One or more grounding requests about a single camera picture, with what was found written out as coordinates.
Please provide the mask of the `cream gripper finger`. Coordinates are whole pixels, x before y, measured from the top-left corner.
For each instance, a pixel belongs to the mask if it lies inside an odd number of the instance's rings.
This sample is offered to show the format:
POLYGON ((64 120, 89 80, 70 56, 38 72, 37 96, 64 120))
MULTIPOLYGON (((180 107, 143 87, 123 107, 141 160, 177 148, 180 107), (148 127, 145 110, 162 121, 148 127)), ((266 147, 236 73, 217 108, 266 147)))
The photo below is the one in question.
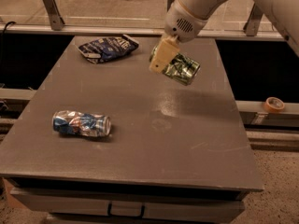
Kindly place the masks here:
POLYGON ((178 37, 163 35, 150 61, 149 70, 161 73, 179 53, 178 37))

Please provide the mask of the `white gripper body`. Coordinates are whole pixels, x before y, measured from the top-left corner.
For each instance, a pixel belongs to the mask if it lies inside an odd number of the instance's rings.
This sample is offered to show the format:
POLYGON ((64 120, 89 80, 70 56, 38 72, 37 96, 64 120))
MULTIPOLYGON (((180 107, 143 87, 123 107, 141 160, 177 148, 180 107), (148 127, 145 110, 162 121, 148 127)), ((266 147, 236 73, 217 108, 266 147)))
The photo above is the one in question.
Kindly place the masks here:
POLYGON ((175 0, 167 11, 164 31, 176 36, 179 42, 188 42, 197 37, 206 23, 207 20, 194 17, 179 0, 175 0))

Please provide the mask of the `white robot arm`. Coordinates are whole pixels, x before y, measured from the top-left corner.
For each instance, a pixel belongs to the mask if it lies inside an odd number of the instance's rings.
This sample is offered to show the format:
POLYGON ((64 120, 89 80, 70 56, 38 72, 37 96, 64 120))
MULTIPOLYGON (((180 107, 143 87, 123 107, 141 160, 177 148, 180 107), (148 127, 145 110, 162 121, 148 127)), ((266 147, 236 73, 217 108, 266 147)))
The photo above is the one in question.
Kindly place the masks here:
MULTIPOLYGON (((290 48, 299 55, 299 0, 245 0, 261 10, 290 48)), ((195 39, 224 4, 241 12, 237 0, 174 0, 165 16, 164 34, 149 69, 160 73, 179 52, 179 45, 195 39)))

